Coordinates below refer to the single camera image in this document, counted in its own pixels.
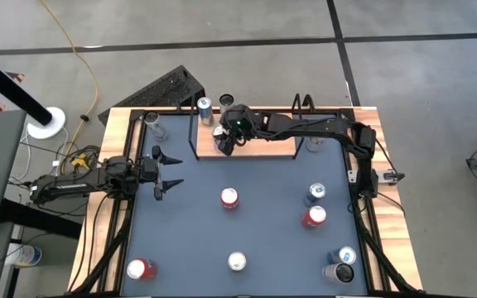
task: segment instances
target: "white cable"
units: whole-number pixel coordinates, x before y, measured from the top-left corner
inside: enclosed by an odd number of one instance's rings
[[[65,129],[65,127],[63,127],[62,129],[64,129],[64,132],[65,132],[65,141],[64,141],[64,146],[62,147],[62,151],[63,152],[65,150],[65,145],[67,144],[67,140],[70,139],[70,134],[67,132],[67,129]],[[58,172],[60,171],[60,160],[62,159],[62,155],[60,154],[60,158],[58,158],[58,166],[56,166],[56,171],[55,171],[55,175],[58,176]]]
[[[26,141],[26,144],[27,144],[27,152],[29,154],[29,157],[26,161],[26,169],[25,169],[25,172],[20,175],[19,177],[14,177],[14,176],[10,176],[11,178],[13,178],[15,181],[21,183],[21,179],[23,179],[28,173],[29,173],[29,168],[31,167],[31,157],[32,157],[32,154],[31,154],[31,147],[28,146],[29,145],[29,132],[27,131],[27,129],[25,129],[25,136],[22,137],[22,139],[20,140],[20,142],[23,142],[23,140]]]

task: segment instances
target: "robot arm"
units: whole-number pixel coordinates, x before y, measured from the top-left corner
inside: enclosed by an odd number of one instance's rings
[[[334,138],[358,161],[358,194],[371,198],[377,196],[378,176],[371,167],[376,132],[369,126],[342,118],[292,119],[278,113],[254,113],[243,104],[226,111],[220,124],[224,134],[219,136],[219,150],[226,156],[233,153],[235,145],[243,146],[252,138],[267,141],[286,140],[289,137]]]
[[[165,156],[159,146],[152,148],[152,156],[145,156],[136,163],[124,156],[114,156],[101,162],[100,168],[92,168],[84,174],[41,176],[31,184],[31,201],[44,204],[54,199],[88,196],[95,191],[104,191],[114,199],[129,199],[136,194],[140,183],[147,182],[156,185],[154,197],[162,200],[167,190],[183,180],[161,180],[160,165],[181,162]]]

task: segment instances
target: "blue can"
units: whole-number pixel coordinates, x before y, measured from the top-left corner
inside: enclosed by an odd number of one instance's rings
[[[303,200],[306,207],[316,205],[325,196],[325,187],[321,183],[311,185]]]
[[[213,116],[213,108],[211,108],[211,99],[208,98],[201,98],[198,99],[198,114],[200,115],[200,120],[202,124],[206,126],[213,125],[214,116]]]

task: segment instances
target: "can lid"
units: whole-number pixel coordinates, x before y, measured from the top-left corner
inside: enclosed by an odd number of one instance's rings
[[[141,260],[133,260],[128,264],[127,274],[132,279],[138,279],[145,272],[145,264]]]
[[[228,264],[232,270],[243,270],[246,267],[246,256],[241,252],[232,252],[228,257]]]
[[[316,198],[323,198],[325,196],[325,187],[321,183],[311,185],[310,192]]]
[[[338,264],[335,271],[336,277],[338,277],[341,282],[351,282],[354,278],[353,268],[345,263]]]
[[[157,119],[159,118],[159,114],[156,113],[156,112],[148,112],[146,115],[145,115],[145,122],[146,123],[153,123],[155,121],[157,121]]]
[[[224,134],[224,128],[222,125],[219,125],[213,129],[213,137],[218,137],[222,134]]]
[[[327,217],[327,213],[321,206],[313,206],[309,209],[308,212],[311,216],[311,219],[317,223],[323,223],[323,221],[325,221],[325,218]]]
[[[239,198],[239,194],[237,193],[237,190],[227,188],[225,190],[222,190],[220,198],[224,201],[224,203],[232,204],[237,201],[237,199]]]
[[[224,94],[220,96],[219,101],[220,101],[220,104],[222,104],[223,106],[229,106],[233,104],[234,98],[233,96],[231,96],[231,94]]]
[[[353,248],[350,247],[342,247],[338,252],[340,256],[340,260],[345,264],[353,264],[356,261],[356,252],[354,252]]]
[[[211,99],[209,98],[201,98],[198,99],[198,108],[208,108],[211,106]]]

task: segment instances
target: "black pole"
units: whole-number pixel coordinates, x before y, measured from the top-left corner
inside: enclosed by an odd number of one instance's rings
[[[82,229],[80,223],[12,202],[9,199],[1,200],[0,221],[37,228],[74,239],[80,237]]]
[[[41,125],[47,125],[52,119],[51,113],[41,106],[31,95],[12,81],[0,70],[0,94],[15,103]]]

